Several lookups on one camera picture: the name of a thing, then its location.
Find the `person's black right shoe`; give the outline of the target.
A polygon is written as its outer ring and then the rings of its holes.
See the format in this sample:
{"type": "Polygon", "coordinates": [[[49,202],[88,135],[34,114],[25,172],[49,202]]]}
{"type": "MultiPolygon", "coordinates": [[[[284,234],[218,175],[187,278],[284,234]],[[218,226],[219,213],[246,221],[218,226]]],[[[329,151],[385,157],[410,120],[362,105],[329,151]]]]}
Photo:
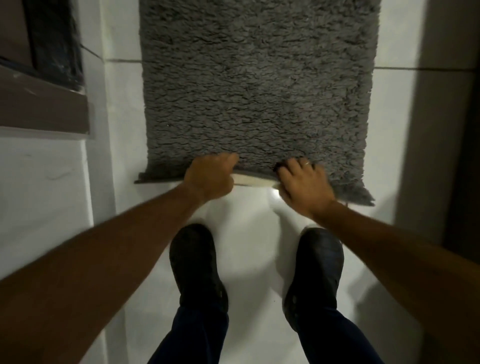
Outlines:
{"type": "Polygon", "coordinates": [[[285,318],[295,332],[300,331],[301,315],[309,318],[323,309],[337,309],[343,267],[343,245],[336,236],[322,227],[303,230],[293,279],[283,300],[285,318]]]}

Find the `dark door edge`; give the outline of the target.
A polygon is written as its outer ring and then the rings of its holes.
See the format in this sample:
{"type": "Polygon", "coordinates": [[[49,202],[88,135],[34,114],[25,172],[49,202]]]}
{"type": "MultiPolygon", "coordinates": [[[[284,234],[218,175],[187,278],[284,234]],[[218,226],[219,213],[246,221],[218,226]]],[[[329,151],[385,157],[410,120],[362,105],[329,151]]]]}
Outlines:
{"type": "Polygon", "coordinates": [[[442,244],[480,265],[480,50],[460,147],[442,244]]]}

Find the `person's dark blue trouser leg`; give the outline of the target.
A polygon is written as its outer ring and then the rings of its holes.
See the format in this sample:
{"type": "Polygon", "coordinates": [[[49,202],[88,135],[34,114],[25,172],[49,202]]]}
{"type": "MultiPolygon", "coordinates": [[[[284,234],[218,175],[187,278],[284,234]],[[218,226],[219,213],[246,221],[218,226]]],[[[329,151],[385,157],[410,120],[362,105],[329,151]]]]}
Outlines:
{"type": "Polygon", "coordinates": [[[357,325],[336,309],[300,307],[293,323],[309,364],[384,364],[357,325]]]}
{"type": "Polygon", "coordinates": [[[181,305],[147,364],[219,364],[229,315],[219,303],[181,305]]]}

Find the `person's left hand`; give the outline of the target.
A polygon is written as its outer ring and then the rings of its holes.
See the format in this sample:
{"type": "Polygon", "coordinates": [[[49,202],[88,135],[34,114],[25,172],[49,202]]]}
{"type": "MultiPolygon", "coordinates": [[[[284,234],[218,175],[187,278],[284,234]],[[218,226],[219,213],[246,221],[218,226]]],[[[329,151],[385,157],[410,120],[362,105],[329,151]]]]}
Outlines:
{"type": "Polygon", "coordinates": [[[234,187],[233,171],[226,172],[216,167],[214,155],[196,157],[180,184],[202,204],[228,195],[234,187]]]}

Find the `person's right forearm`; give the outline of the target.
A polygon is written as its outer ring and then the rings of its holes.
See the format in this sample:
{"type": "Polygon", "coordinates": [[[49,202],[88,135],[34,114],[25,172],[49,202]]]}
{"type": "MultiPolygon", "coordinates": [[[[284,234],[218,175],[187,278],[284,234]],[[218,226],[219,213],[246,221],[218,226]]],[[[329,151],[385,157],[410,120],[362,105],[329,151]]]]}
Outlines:
{"type": "Polygon", "coordinates": [[[306,215],[340,239],[431,336],[480,364],[480,265],[337,201],[306,215]]]}

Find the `person's left forearm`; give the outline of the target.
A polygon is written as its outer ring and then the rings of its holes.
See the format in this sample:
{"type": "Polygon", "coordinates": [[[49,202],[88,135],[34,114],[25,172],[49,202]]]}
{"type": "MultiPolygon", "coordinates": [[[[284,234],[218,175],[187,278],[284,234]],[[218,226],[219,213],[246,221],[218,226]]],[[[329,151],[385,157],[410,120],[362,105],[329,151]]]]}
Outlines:
{"type": "Polygon", "coordinates": [[[79,364],[213,194],[186,182],[0,280],[0,364],[79,364]]]}

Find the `brown wooden door frame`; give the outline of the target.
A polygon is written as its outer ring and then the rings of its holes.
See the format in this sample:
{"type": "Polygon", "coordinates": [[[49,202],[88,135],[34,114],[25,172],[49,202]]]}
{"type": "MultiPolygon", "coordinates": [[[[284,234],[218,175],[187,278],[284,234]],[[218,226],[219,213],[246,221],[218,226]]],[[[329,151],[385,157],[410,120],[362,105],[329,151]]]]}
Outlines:
{"type": "Polygon", "coordinates": [[[0,0],[0,127],[88,135],[74,0],[0,0]]]}

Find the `person's black shoe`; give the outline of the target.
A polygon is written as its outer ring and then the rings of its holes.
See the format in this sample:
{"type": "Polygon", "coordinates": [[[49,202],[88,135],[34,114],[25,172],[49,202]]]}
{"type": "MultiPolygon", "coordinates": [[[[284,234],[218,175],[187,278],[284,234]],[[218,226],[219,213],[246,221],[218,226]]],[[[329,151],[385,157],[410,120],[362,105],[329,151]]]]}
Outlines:
{"type": "Polygon", "coordinates": [[[322,227],[303,230],[293,279],[283,300],[285,318],[295,332],[300,331],[301,315],[309,318],[323,309],[337,309],[343,267],[343,245],[336,236],[322,227]]]}
{"type": "Polygon", "coordinates": [[[182,227],[170,243],[169,260],[181,307],[217,307],[228,313],[229,298],[219,277],[214,238],[207,226],[192,223],[182,227]]]}

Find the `person's dark blue left trouser leg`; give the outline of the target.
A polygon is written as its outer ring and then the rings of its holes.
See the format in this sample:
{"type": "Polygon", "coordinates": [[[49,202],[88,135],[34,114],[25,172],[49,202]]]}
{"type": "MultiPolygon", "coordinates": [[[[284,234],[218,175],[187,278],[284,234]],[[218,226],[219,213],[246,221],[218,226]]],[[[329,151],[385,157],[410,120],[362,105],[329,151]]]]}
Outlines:
{"type": "Polygon", "coordinates": [[[147,364],[219,364],[229,315],[219,303],[181,305],[147,364]]]}

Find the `person's right hand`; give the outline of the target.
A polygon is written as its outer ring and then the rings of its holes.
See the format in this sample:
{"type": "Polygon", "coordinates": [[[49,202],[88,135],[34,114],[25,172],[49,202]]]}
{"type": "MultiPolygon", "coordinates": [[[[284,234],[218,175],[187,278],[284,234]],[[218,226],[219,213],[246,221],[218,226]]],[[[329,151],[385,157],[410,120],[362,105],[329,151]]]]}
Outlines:
{"type": "Polygon", "coordinates": [[[291,209],[319,223],[337,199],[324,167],[313,165],[318,175],[317,179],[291,184],[280,182],[279,194],[291,209]]]}

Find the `person's dark blue right trouser leg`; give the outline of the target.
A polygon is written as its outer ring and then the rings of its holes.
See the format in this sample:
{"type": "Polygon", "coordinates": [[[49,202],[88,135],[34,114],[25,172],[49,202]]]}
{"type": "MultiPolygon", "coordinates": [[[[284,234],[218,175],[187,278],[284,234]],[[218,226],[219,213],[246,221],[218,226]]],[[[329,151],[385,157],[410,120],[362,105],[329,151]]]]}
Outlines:
{"type": "Polygon", "coordinates": [[[357,325],[336,309],[300,307],[293,323],[309,364],[384,364],[357,325]]]}

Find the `grey shaggy floor mat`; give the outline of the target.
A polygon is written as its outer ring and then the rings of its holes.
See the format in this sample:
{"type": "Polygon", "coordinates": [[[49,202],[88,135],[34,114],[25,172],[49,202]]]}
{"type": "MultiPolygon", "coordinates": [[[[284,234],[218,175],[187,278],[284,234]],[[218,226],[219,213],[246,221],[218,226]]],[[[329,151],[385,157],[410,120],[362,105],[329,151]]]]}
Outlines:
{"type": "Polygon", "coordinates": [[[363,182],[381,0],[139,0],[147,166],[183,179],[196,156],[235,152],[245,185],[280,163],[324,166],[338,199],[363,182]]]}

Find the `person's black left shoe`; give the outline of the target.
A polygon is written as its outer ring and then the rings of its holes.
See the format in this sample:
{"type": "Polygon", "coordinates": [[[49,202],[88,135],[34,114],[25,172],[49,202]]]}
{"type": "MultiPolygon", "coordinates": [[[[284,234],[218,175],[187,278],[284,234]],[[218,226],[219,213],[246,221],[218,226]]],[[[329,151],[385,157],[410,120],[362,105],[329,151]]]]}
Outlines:
{"type": "Polygon", "coordinates": [[[228,313],[229,298],[219,277],[214,238],[207,226],[192,223],[182,227],[170,243],[169,260],[181,307],[217,307],[228,313]]]}

